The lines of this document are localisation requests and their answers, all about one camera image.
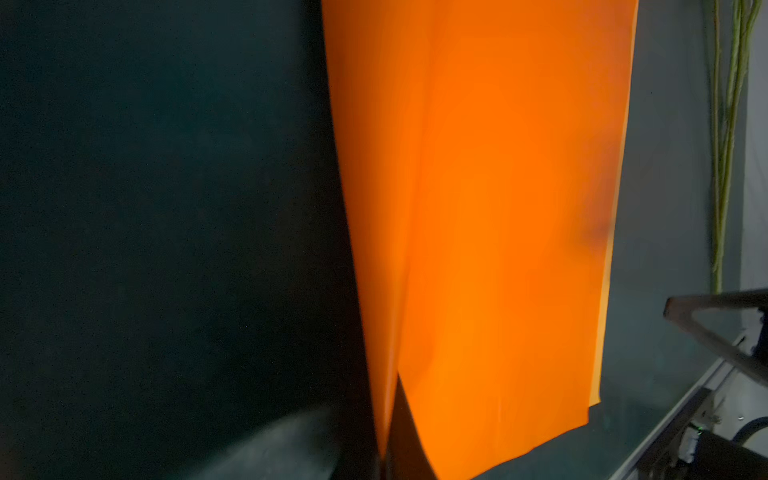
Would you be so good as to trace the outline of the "orange wrapping paper sheet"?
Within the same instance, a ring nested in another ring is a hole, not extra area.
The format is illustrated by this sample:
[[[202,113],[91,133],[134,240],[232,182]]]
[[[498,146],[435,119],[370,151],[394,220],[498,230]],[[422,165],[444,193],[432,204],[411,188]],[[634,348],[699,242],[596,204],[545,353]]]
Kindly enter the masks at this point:
[[[599,403],[637,11],[323,3],[387,478],[475,478]]]

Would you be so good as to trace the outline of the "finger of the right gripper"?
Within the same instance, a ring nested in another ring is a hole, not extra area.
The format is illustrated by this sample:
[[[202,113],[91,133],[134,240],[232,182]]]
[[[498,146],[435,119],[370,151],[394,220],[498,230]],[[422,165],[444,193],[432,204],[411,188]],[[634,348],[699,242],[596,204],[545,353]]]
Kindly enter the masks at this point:
[[[761,330],[751,354],[747,355],[715,332],[702,326],[694,314],[705,310],[757,310]],[[696,342],[721,357],[757,384],[767,386],[767,290],[754,289],[722,294],[673,296],[666,300],[664,318]]]

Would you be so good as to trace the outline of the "pink fake flower spray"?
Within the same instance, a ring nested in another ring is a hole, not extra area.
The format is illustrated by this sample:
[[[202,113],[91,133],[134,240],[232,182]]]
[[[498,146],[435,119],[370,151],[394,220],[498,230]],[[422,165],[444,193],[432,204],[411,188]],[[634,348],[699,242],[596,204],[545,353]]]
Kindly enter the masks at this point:
[[[722,77],[721,3],[713,1],[713,64],[710,78],[710,143],[712,154],[712,256],[710,288],[714,294],[723,291],[724,255],[732,188],[736,129],[739,105],[749,70],[751,40],[762,0],[732,1],[731,40],[727,79]]]

